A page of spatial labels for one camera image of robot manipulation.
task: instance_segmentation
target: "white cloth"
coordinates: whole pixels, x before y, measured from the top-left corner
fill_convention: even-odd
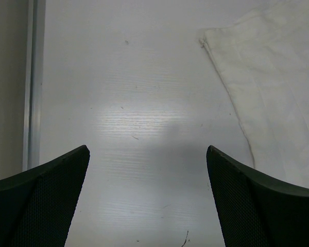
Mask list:
[[[205,32],[255,168],[309,188],[309,0],[255,9]]]

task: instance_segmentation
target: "white table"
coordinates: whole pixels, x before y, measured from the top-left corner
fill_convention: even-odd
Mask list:
[[[91,150],[66,246],[224,246],[206,150],[252,159],[198,38],[260,2],[46,1],[40,163]]]

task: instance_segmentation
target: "towel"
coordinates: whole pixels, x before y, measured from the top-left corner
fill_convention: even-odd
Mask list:
[[[201,40],[250,144],[255,169],[309,188],[309,0],[254,9]]]

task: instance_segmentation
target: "black textured pad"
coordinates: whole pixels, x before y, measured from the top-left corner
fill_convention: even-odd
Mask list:
[[[227,247],[309,246],[309,189],[256,171],[214,147],[207,163]]]
[[[63,247],[90,158],[86,146],[0,181],[0,246]]]

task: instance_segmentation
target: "table surface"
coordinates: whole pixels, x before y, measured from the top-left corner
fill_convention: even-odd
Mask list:
[[[91,150],[66,246],[224,246],[206,150],[252,158],[198,38],[260,3],[46,1],[40,163]]]

